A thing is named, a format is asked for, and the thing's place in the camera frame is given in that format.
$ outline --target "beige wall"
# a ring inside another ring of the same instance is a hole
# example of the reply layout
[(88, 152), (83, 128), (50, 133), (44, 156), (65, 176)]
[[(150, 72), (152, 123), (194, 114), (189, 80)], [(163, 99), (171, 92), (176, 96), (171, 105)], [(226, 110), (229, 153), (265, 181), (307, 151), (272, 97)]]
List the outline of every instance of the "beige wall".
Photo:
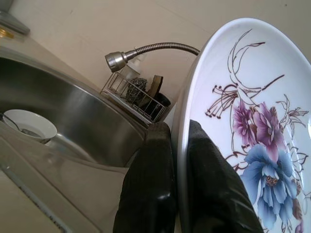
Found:
[[(104, 55), (150, 43), (175, 41), (201, 49), (226, 22), (263, 19), (289, 36), (311, 59), (311, 0), (15, 0), (11, 13), (31, 37), (102, 87)], [(175, 100), (194, 60), (160, 50), (142, 63), (142, 77), (164, 76), (161, 92)]]

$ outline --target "floral plate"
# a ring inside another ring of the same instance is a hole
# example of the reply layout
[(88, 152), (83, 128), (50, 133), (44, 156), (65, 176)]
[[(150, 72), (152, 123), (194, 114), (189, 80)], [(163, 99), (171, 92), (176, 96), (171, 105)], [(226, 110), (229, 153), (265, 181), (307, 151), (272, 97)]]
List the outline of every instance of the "floral plate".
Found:
[[(311, 232), (310, 87), (311, 65), (278, 29), (251, 18), (224, 25), (179, 100), (177, 175), (193, 119), (241, 176), (265, 233)], [(186, 188), (180, 177), (179, 191)]]

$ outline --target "small white bowl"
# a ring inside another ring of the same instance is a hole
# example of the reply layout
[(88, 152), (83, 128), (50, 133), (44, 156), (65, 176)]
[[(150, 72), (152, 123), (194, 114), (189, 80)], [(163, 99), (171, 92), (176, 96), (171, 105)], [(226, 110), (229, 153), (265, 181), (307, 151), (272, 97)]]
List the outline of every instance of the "small white bowl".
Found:
[(26, 110), (12, 109), (6, 111), (4, 114), (12, 121), (14, 121), (20, 129), (32, 131), (40, 137), (35, 137), (20, 132), (10, 120), (4, 117), (3, 120), (8, 126), (40, 143), (47, 143), (57, 134), (57, 128), (49, 120), (36, 113), (32, 113)]

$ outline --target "wire sink caddy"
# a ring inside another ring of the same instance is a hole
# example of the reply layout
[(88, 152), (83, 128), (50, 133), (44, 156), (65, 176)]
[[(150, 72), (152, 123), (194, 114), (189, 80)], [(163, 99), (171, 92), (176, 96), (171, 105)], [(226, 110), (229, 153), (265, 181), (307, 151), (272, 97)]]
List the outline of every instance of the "wire sink caddy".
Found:
[(156, 101), (119, 72), (112, 73), (100, 94), (105, 93), (146, 124), (159, 121), (166, 106)]

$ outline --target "stainless steel sink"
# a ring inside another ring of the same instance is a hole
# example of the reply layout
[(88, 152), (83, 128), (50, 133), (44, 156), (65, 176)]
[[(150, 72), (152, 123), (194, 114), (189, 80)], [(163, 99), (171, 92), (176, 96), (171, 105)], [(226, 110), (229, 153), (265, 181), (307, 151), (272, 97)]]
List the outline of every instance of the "stainless steel sink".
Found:
[(139, 150), (144, 128), (93, 89), (3, 48), (0, 67), (0, 112), (24, 109), (50, 120), (58, 135), (47, 146), (118, 167)]

